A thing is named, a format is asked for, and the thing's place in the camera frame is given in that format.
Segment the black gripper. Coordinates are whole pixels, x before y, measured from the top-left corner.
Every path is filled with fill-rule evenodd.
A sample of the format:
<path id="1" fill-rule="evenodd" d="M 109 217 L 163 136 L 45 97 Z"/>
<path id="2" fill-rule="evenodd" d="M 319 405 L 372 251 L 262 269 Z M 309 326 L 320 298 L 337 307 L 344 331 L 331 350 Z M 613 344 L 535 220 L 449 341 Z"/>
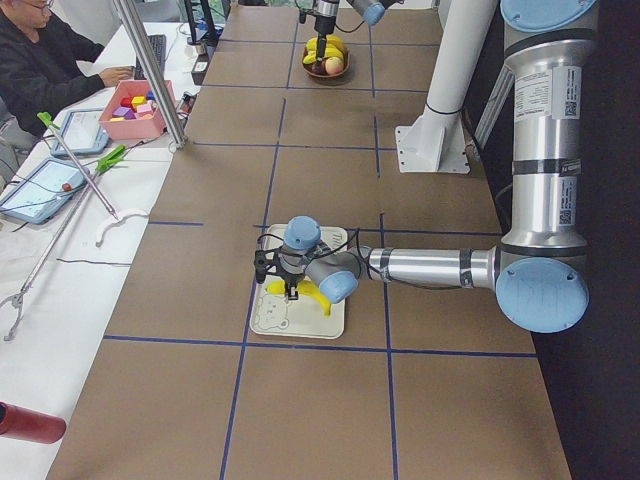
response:
<path id="1" fill-rule="evenodd" d="M 305 278 L 301 267 L 291 266 L 282 260 L 276 260 L 276 275 L 285 282 L 285 297 L 287 300 L 298 300 L 298 284 Z"/>
<path id="2" fill-rule="evenodd" d="M 317 32 L 316 42 L 316 61 L 324 59 L 324 36 L 333 34 L 336 26 L 336 16 L 324 16 L 317 14 L 315 16 L 314 29 Z"/>

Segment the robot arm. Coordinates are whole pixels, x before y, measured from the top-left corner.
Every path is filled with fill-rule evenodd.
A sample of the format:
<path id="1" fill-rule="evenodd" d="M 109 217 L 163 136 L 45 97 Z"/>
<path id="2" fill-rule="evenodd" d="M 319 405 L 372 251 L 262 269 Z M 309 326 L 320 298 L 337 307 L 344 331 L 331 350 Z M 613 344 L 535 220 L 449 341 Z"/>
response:
<path id="1" fill-rule="evenodd" d="M 361 16 L 369 26 L 377 24 L 386 10 L 395 3 L 379 0 L 348 0 L 347 3 Z M 314 29 L 317 32 L 317 61 L 325 58 L 328 35 L 334 33 L 339 10 L 339 0 L 315 0 L 312 2 L 311 15 L 315 18 Z"/>
<path id="2" fill-rule="evenodd" d="M 280 246 L 255 254 L 256 279 L 281 278 L 289 299 L 311 281 L 331 303 L 360 278 L 427 290 L 487 288 L 504 315 L 536 333 L 555 333 L 584 315 L 586 242 L 576 231 L 581 172 L 582 68 L 596 45 L 594 1 L 454 1 L 423 113 L 395 130 L 404 173 L 452 170 L 451 145 L 495 13 L 504 21 L 504 64 L 477 126 L 488 134 L 507 96 L 514 99 L 512 215 L 509 232 L 486 251 L 371 249 L 350 239 L 325 245 L 319 224 L 291 219 Z"/>

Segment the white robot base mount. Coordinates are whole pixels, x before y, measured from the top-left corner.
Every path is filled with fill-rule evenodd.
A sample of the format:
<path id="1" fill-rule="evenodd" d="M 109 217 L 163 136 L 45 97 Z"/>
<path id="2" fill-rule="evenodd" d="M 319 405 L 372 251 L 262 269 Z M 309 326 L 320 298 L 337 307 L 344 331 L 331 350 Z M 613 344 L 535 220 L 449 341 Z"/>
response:
<path id="1" fill-rule="evenodd" d="M 450 3 L 423 113 L 395 128 L 402 173 L 470 172 L 461 112 L 498 2 Z"/>

